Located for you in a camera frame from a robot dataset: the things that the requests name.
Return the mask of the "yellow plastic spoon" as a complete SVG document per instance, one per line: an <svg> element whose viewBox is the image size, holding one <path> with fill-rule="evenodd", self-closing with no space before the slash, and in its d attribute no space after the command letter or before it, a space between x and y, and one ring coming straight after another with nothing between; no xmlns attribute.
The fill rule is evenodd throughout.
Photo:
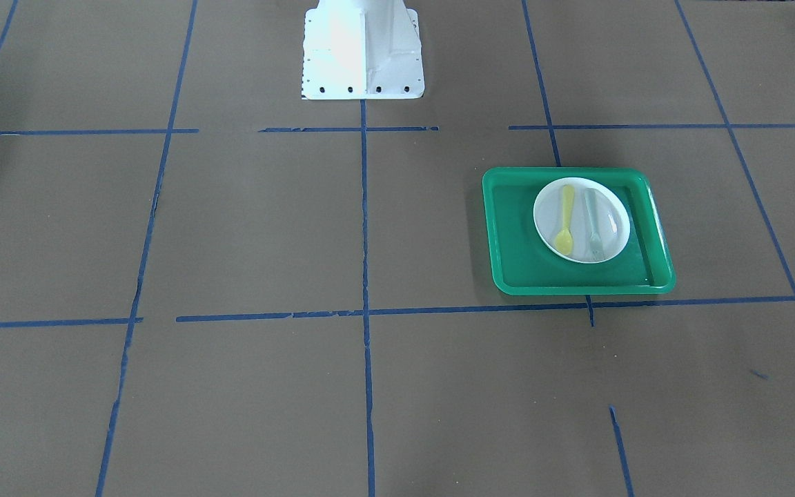
<svg viewBox="0 0 795 497"><path fill-rule="evenodd" d="M560 190L560 230L556 233L554 239L556 251L564 257L571 257L574 248L574 241L571 233L574 201L574 187L571 184L565 184Z"/></svg>

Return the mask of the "pale green plastic fork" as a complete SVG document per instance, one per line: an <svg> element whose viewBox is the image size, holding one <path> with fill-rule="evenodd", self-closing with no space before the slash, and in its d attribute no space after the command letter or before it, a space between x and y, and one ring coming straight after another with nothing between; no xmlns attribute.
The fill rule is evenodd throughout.
<svg viewBox="0 0 795 497"><path fill-rule="evenodd" d="M605 249L600 239L600 222L598 210L598 192L596 189L587 188L584 191L585 211L588 226L588 249L593 261L603 261Z"/></svg>

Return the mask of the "white round plate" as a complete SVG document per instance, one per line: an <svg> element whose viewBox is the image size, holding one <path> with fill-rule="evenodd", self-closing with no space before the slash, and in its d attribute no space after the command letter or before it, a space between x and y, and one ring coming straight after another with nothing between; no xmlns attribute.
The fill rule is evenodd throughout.
<svg viewBox="0 0 795 497"><path fill-rule="evenodd" d="M571 184L575 190L572 211L571 233L574 248L571 257L564 257L556 251L554 239L560 230L560 190ZM588 226L584 191L587 188L598 192L600 239L605 249L603 261L593 261L588 249ZM540 239L551 252L571 263L602 264L618 255L628 245L630 239L630 214L618 196L598 182L590 179L571 177L556 179L540 189L532 207L533 225Z"/></svg>

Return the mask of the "green plastic tray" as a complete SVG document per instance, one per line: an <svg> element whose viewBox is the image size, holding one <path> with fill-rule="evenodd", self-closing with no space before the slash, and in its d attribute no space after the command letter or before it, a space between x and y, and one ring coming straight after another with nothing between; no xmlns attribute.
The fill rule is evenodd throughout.
<svg viewBox="0 0 795 497"><path fill-rule="evenodd" d="M571 263L551 252L533 225L540 189L578 177L606 186L630 217L628 245L602 264ZM497 167L482 178L490 265L507 295L662 295L674 289L676 272L660 224L651 185L631 168Z"/></svg>

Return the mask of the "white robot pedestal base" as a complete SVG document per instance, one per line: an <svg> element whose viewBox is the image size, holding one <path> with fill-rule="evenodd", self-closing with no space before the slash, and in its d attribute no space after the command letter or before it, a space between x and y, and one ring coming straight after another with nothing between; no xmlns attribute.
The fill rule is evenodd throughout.
<svg viewBox="0 0 795 497"><path fill-rule="evenodd" d="M419 99L422 35L404 1L320 1L305 12L301 97Z"/></svg>

